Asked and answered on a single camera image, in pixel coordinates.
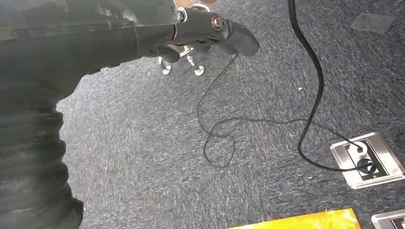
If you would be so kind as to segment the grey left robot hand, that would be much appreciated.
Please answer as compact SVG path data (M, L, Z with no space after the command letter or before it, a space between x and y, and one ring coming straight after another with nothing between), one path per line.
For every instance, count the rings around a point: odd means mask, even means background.
M81 77L142 57L177 62L177 46L254 55L255 36L191 0L3 0L0 106L55 103Z

